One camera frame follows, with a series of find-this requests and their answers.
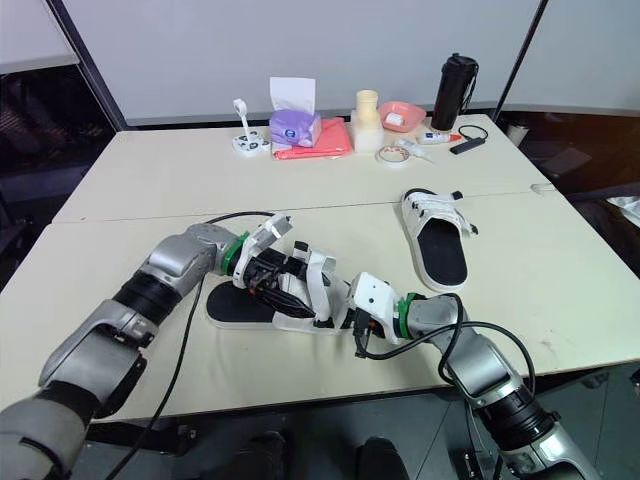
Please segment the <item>wire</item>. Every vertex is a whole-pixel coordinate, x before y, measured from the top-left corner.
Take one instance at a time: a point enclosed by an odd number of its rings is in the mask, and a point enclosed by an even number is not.
[[[498,456],[498,460],[496,460],[496,467],[493,469],[493,480],[500,480],[503,464],[504,460],[502,460],[502,457]]]
[[[263,217],[273,217],[275,214],[271,213],[271,212],[261,212],[261,211],[247,211],[247,212],[236,212],[236,213],[228,213],[226,215],[222,215],[220,217],[216,217],[216,218],[212,218],[211,220],[207,220],[204,223],[218,223],[221,222],[222,220],[228,220],[230,218],[236,218],[236,217],[248,217],[251,215],[256,215],[256,216],[263,216]]]
[[[144,442],[144,439],[147,437],[147,435],[149,434],[149,432],[151,431],[155,423],[158,421],[158,418],[160,417],[160,414],[162,413],[164,406],[169,401],[169,397],[173,392],[173,387],[175,386],[176,381],[178,380],[180,368],[182,367],[182,360],[184,359],[184,353],[187,349],[187,340],[189,340],[189,332],[191,330],[193,314],[196,311],[198,300],[200,300],[200,292],[202,292],[203,283],[204,283],[204,277],[202,278],[202,280],[200,280],[200,283],[198,283],[196,296],[193,299],[193,304],[191,305],[191,311],[189,312],[189,317],[187,318],[187,325],[185,326],[184,334],[182,335],[182,346],[180,347],[180,354],[178,355],[178,361],[176,362],[176,367],[173,370],[173,376],[171,377],[171,382],[169,382],[169,386],[167,387],[167,390],[164,396],[162,397],[162,400],[160,401],[160,405],[158,405],[158,408],[156,409],[156,412],[153,414],[153,417],[151,417],[151,420],[149,420],[149,423],[145,427],[144,431],[138,437],[138,440],[136,440],[136,443],[133,444],[133,446],[129,450],[129,453],[127,453],[124,456],[124,458],[120,460],[120,462],[113,468],[113,470],[111,470],[111,472],[109,473],[109,475],[107,475],[105,480],[113,480],[114,478],[116,478],[120,473],[120,471],[127,465],[127,463],[129,463],[129,460],[131,460],[131,458],[138,452],[138,450],[140,450],[140,447],[142,446],[142,442]]]
[[[474,137],[470,137],[469,135],[465,135],[464,133],[462,133],[463,128],[475,128],[477,130],[480,130],[482,133],[484,133],[484,136],[481,137],[483,140],[486,140],[487,138],[489,138],[489,132],[487,132],[484,128],[479,127],[478,125],[460,125],[460,127],[458,128],[458,133],[462,135],[464,138],[466,138],[467,140],[471,140]]]
[[[410,341],[409,343],[402,345],[401,347],[398,347],[394,350],[390,350],[384,353],[371,353],[367,351],[367,349],[364,348],[364,346],[362,345],[362,340],[360,339],[360,337],[355,337],[356,348],[358,349],[358,352],[364,355],[366,358],[370,358],[372,360],[388,360],[389,358],[396,357],[401,353],[407,352],[412,348],[417,347],[421,343],[428,342],[433,337],[440,335],[441,333],[448,332],[449,330],[454,330],[456,327],[457,325],[445,325],[443,327],[437,328],[432,332],[429,332],[426,335],[418,337]],[[493,323],[488,323],[488,322],[464,322],[462,324],[462,328],[471,328],[471,327],[488,328],[490,330],[495,330],[496,332],[500,332],[503,335],[507,336],[508,338],[511,339],[513,343],[516,344],[520,352],[522,352],[525,362],[527,363],[527,370],[529,371],[529,385],[528,385],[529,391],[531,392],[532,395],[535,395],[535,391],[536,391],[535,367],[533,366],[533,360],[531,359],[531,355],[529,354],[527,347],[524,346],[524,343],[522,343],[520,339],[516,337],[513,333],[511,333],[506,328],[501,327],[500,325],[495,325]]]
[[[455,293],[445,293],[443,296],[451,297],[456,301],[456,308],[458,313],[457,313],[457,318],[455,323],[455,329],[453,330],[453,335],[451,336],[451,341],[449,342],[449,345],[447,345],[447,349],[445,350],[445,352],[442,354],[440,363],[438,363],[438,374],[440,375],[440,378],[444,380],[446,383],[448,383],[449,385],[454,385],[453,379],[444,372],[444,369],[447,365],[447,362],[449,361],[451,352],[453,352],[453,349],[456,347],[456,344],[458,343],[460,332],[462,332],[462,322],[464,321],[464,308],[462,307],[462,300],[460,300],[460,297]]]
[[[471,84],[471,87],[469,88],[469,93],[467,93],[467,96],[462,101],[462,107],[460,107],[460,114],[461,115],[464,115],[465,113],[467,113],[467,110],[469,108],[469,104],[471,103],[471,97],[473,96],[473,91],[476,88],[476,80],[478,79],[478,70],[479,69],[480,69],[479,65],[476,64],[476,69],[475,69],[475,72],[473,73],[473,83]]]
[[[236,212],[236,213],[229,213],[227,215],[222,215],[217,218],[213,218],[211,220],[208,220],[205,223],[212,224],[212,223],[221,222],[222,220],[227,220],[229,218],[245,217],[250,215],[272,217],[274,214],[271,212],[260,212],[260,211]],[[173,388],[175,387],[176,382],[178,380],[180,369],[182,368],[182,361],[184,360],[184,354],[187,350],[187,342],[189,340],[189,332],[191,331],[193,315],[196,311],[196,307],[198,306],[198,301],[200,300],[200,294],[202,293],[203,284],[204,284],[204,277],[198,283],[198,286],[196,289],[196,296],[193,299],[193,304],[191,305],[191,310],[189,311],[189,316],[187,317],[187,324],[184,327],[184,334],[182,335],[182,345],[180,346],[180,353],[178,354],[178,360],[176,361],[176,366],[173,370],[173,376],[171,377],[169,386],[167,387],[167,390],[165,391],[164,396],[162,397],[162,400],[158,405],[158,408],[156,408],[155,413],[153,414],[153,416],[151,417],[151,420],[149,420],[149,423],[147,424],[145,429],[142,431],[142,433],[136,440],[136,443],[133,444],[129,452],[122,458],[122,460],[120,460],[120,462],[118,462],[118,464],[115,467],[113,467],[109,475],[105,477],[105,480],[113,480],[114,478],[116,478],[118,474],[122,471],[122,469],[127,465],[127,463],[129,463],[129,461],[133,458],[133,456],[138,452],[138,450],[140,450],[140,448],[142,447],[142,443],[144,442],[145,438],[147,437],[147,435],[149,434],[153,426],[158,421],[158,418],[160,418],[160,415],[162,414],[162,411],[164,410],[165,405],[169,401],[169,397],[171,397]]]
[[[465,417],[467,421],[467,434],[469,435],[469,440],[471,441],[473,450],[476,453],[489,452],[489,455],[491,456],[491,450],[487,448],[487,446],[484,444],[484,440],[482,440],[482,435],[480,435],[480,430],[478,429],[478,424],[476,423],[476,417],[473,414],[473,410],[471,409],[471,405],[469,403],[466,403],[465,405]],[[480,447],[482,447],[482,450],[478,450],[475,447],[475,444],[473,442],[473,435],[471,433],[471,423],[473,423],[473,429],[476,431],[476,437],[478,437],[478,441],[480,442]]]

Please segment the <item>white wall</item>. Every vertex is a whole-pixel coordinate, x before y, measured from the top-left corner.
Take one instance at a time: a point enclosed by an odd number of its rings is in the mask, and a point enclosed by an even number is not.
[[[269,76],[317,78],[319,110],[355,92],[433,104],[452,52],[474,57],[474,103],[494,105],[537,1],[64,0],[128,123],[270,112]]]
[[[44,0],[0,0],[0,74],[75,63]]]
[[[505,109],[640,113],[640,1],[549,2]]]

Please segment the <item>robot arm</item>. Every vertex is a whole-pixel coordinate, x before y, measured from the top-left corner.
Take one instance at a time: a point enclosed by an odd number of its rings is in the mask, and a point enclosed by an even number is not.
[[[120,291],[53,352],[42,370],[40,390],[0,413],[0,477],[67,476],[91,419],[122,406],[146,366],[140,349],[153,341],[163,320],[207,272],[231,276],[234,285],[248,288],[292,319],[313,317],[308,301],[278,285],[281,275],[302,279],[308,268],[304,261],[269,248],[290,228],[279,214],[251,236],[199,224],[163,240]],[[331,283],[319,278],[320,283]],[[333,319],[338,328],[355,322],[359,356],[366,356],[362,343],[372,329],[398,344],[454,325],[459,311],[447,296],[426,299],[412,294],[402,299],[367,273],[354,279],[346,296],[333,301],[343,307],[332,309],[341,312]],[[445,355],[451,335],[444,332],[430,342]],[[580,476],[562,478],[599,479],[557,418],[539,407],[491,341],[463,328],[448,354],[446,368],[454,384],[476,409],[516,475],[540,480],[569,468],[571,475]]]
[[[90,420],[116,412],[142,375],[140,349],[207,272],[221,272],[236,241],[224,228],[202,224],[156,247],[51,354],[40,390],[0,413],[1,478],[66,478]]]
[[[361,357],[370,356],[363,351],[366,347],[362,345],[371,328],[371,320],[381,327],[382,332],[378,332],[394,344],[399,343],[398,338],[416,339],[455,325],[459,309],[462,309],[463,324],[469,323],[461,302],[452,296],[427,299],[413,294],[407,300],[397,301],[389,286],[369,274],[360,274],[353,287],[351,302],[359,317],[354,335],[360,336],[356,343]],[[378,303],[384,305],[391,299],[396,299],[396,305],[400,306],[393,316],[381,315],[371,307]],[[453,329],[433,336],[429,343],[445,355],[452,338]],[[600,479],[561,426],[559,417],[540,407],[520,375],[491,340],[471,327],[462,328],[449,353],[446,370],[453,384],[482,419],[507,467],[516,476],[536,480]]]

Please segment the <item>silver robot arm segment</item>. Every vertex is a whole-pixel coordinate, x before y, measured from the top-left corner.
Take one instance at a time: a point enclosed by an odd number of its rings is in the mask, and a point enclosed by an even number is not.
[[[223,273],[225,254],[237,241],[209,224],[163,240],[51,354],[40,390],[0,413],[0,478],[66,478],[90,420],[115,413],[142,375],[140,349],[207,272]]]
[[[411,301],[406,313],[409,336],[417,338],[445,325],[455,325],[459,306],[461,304],[449,296]],[[464,309],[463,321],[469,321]],[[450,330],[436,335],[430,343],[444,354],[452,336]],[[446,369],[516,476],[600,479],[558,416],[540,407],[491,340],[473,328],[463,328]]]

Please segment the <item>purple tissue box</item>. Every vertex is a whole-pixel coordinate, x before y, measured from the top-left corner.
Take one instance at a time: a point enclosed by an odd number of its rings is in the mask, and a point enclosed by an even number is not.
[[[274,143],[313,147],[322,132],[322,122],[317,113],[277,110],[269,119],[269,128]]]

